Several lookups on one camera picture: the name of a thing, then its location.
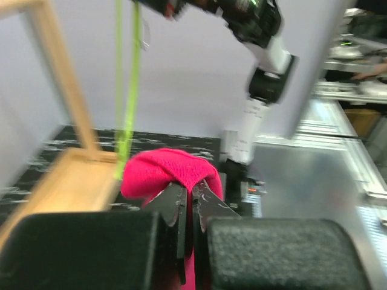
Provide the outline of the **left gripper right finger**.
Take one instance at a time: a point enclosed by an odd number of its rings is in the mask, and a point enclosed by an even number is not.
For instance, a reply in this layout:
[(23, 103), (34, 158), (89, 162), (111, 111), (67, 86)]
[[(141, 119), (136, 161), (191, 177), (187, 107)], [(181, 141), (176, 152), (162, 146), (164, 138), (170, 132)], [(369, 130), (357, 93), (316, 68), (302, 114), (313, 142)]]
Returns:
[(326, 219), (242, 217), (192, 190), (197, 289), (370, 289), (348, 233)]

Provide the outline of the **red shirt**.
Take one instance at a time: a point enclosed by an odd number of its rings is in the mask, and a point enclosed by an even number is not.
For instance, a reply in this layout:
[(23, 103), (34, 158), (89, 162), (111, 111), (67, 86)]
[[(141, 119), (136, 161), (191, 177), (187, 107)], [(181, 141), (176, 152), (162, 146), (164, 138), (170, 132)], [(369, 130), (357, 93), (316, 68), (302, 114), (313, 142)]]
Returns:
[(146, 289), (212, 289), (208, 222), (231, 212), (217, 169), (183, 150), (145, 151), (126, 163), (120, 191), (145, 201)]

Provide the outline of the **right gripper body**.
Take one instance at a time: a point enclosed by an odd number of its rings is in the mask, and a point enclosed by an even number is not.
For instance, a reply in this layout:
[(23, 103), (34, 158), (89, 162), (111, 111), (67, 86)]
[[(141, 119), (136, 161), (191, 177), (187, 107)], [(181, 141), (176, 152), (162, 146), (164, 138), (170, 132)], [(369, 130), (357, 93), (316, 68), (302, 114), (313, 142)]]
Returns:
[(192, 1), (170, 1), (170, 0), (139, 0), (133, 1), (133, 3), (141, 4), (146, 8), (149, 8), (153, 12), (158, 13), (166, 19), (176, 19), (180, 17), (180, 14), (184, 12), (187, 7), (197, 8), (205, 13), (214, 15), (216, 17), (222, 17), (228, 21), (229, 18), (224, 14), (224, 10), (221, 7), (222, 1), (211, 0), (192, 0)]

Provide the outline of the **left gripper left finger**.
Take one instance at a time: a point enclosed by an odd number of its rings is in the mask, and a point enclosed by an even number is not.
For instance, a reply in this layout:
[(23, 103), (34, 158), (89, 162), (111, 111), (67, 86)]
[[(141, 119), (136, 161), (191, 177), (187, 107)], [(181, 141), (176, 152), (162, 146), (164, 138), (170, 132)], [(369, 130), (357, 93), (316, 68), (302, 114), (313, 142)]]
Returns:
[(1, 251), (1, 288), (180, 289), (186, 212), (169, 184), (139, 211), (29, 215)]

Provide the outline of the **lime green hanger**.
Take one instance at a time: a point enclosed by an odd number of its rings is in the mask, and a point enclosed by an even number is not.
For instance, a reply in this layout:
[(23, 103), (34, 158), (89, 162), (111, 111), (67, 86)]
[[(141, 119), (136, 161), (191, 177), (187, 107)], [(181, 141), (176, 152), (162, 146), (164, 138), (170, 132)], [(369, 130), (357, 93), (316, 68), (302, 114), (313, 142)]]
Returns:
[(138, 1), (132, 2), (131, 72), (128, 95), (123, 98), (123, 1), (115, 2), (115, 152), (117, 167), (115, 178), (122, 180), (125, 164), (131, 153), (134, 134), (137, 97), (140, 84), (140, 56), (142, 42), (141, 10)]

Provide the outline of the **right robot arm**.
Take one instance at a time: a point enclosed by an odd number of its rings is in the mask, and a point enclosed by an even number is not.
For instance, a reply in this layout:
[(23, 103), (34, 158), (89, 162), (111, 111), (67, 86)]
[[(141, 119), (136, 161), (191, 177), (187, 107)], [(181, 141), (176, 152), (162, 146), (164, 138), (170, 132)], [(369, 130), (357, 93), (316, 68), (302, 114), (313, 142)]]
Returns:
[(246, 182), (253, 159), (253, 139), (267, 109), (282, 96), (296, 56), (285, 49), (280, 36), (282, 13), (276, 1), (142, 1), (145, 7), (166, 17), (176, 18), (186, 5), (222, 17), (228, 29), (256, 57), (257, 67), (248, 87), (242, 127), (221, 165), (226, 187), (237, 190)]

